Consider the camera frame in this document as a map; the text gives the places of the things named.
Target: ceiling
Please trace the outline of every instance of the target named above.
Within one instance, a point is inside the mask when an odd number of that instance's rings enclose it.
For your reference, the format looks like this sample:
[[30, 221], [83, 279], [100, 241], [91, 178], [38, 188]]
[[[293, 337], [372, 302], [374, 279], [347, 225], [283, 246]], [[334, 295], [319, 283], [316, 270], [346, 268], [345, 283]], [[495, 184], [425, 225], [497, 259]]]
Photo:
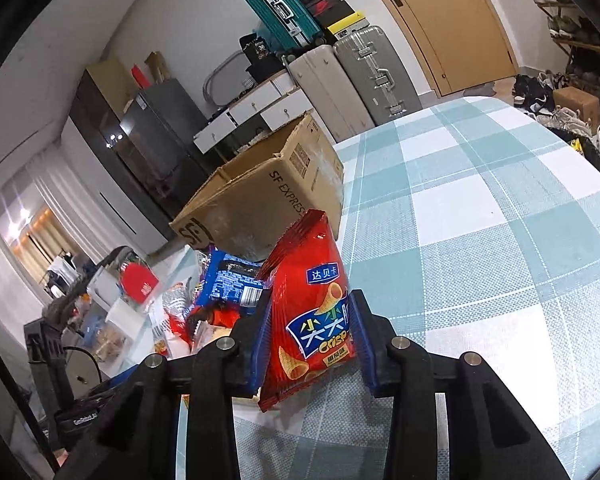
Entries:
[[134, 0], [52, 0], [0, 67], [0, 188], [59, 137], [85, 65]]

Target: gray suitcase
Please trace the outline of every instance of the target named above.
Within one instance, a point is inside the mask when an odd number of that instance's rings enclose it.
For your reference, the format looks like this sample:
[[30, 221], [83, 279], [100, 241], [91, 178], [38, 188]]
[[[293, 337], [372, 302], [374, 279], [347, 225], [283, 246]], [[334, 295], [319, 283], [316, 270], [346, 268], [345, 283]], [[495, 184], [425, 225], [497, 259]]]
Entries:
[[375, 126], [331, 46], [310, 50], [288, 68], [336, 142]]
[[357, 30], [333, 48], [377, 125], [422, 110], [404, 65], [380, 27]]

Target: silver bolt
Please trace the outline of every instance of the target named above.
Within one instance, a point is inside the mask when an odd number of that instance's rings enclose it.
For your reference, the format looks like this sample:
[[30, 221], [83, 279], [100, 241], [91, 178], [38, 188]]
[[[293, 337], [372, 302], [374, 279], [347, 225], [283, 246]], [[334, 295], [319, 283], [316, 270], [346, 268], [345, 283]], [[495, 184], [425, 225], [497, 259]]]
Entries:
[[151, 354], [144, 359], [144, 364], [149, 368], [155, 368], [162, 364], [162, 356], [160, 354]]
[[221, 350], [230, 350], [235, 345], [235, 341], [232, 337], [225, 336], [221, 337], [216, 341], [216, 346]]
[[411, 340], [408, 337], [405, 337], [403, 335], [397, 335], [396, 337], [394, 337], [393, 339], [391, 339], [391, 345], [394, 348], [403, 350], [405, 348], [409, 348], [409, 345], [411, 344]]
[[482, 358], [475, 352], [467, 352], [464, 354], [464, 360], [471, 366], [477, 366], [482, 362]]

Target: beige suitcase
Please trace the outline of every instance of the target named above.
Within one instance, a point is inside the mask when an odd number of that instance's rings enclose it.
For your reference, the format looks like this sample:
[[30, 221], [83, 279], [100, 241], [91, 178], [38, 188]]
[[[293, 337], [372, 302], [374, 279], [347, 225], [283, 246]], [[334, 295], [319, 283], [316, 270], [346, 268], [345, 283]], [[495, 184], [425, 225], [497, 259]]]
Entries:
[[307, 52], [289, 64], [289, 72], [336, 142], [376, 126], [331, 46], [322, 45]]

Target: wooden door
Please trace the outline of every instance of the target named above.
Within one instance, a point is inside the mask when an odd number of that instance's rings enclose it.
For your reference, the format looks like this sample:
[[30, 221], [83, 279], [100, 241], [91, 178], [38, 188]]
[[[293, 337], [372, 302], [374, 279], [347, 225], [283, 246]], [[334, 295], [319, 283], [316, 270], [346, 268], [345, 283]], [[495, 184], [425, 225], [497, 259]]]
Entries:
[[488, 0], [383, 0], [394, 6], [440, 95], [513, 76], [509, 45]]

